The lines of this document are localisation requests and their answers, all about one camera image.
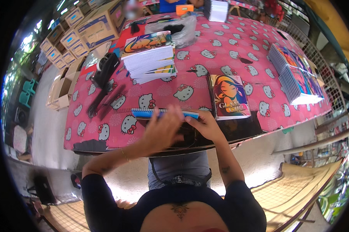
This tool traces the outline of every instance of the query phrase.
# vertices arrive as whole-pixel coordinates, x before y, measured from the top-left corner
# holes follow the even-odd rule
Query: stack of notebooks
[[[240,76],[210,75],[208,85],[216,120],[251,116]]]
[[[223,0],[204,1],[204,15],[209,21],[225,22],[228,12],[228,2],[224,2]]]
[[[270,47],[269,57],[279,73],[289,104],[315,104],[324,99],[306,58],[275,44]]]
[[[177,74],[174,48],[170,31],[137,36],[126,40],[121,60],[130,78],[143,84]]]

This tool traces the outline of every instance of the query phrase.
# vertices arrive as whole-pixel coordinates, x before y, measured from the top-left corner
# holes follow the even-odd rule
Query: arm tattoo
[[[223,173],[223,174],[227,174],[227,173],[229,172],[229,170],[230,170],[230,166],[223,167],[223,168],[222,168],[222,173]]]
[[[185,215],[185,213],[189,208],[186,207],[186,205],[172,205],[172,206],[173,208],[171,210],[173,210],[173,212],[177,214],[177,217],[179,217],[180,220],[182,221],[182,217]]]

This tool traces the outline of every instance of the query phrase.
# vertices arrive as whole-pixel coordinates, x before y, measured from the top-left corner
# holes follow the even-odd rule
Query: plastic-wrapped notebook stack
[[[174,48],[170,31],[137,36],[126,40],[121,60],[130,78],[143,84],[177,74]]]
[[[228,2],[224,2],[223,0],[204,1],[204,15],[209,21],[225,22],[228,12]]]
[[[289,104],[315,104],[324,99],[306,58],[275,44],[271,45],[268,55],[279,73]]]

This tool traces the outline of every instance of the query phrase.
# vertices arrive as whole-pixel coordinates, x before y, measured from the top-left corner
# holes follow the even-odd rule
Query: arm
[[[225,188],[234,180],[244,181],[243,171],[232,153],[229,144],[209,111],[192,110],[199,113],[199,121],[186,117],[185,120],[195,127],[206,139],[212,140],[216,146],[218,167]]]
[[[155,109],[142,138],[134,144],[119,150],[94,157],[82,169],[82,179],[89,174],[108,174],[115,168],[139,157],[147,157],[154,152],[162,151],[183,136],[177,135],[182,124],[183,114],[179,106],[168,106],[168,113],[157,121],[159,110]]]
[[[195,8],[199,8],[204,5],[204,0],[188,0]]]

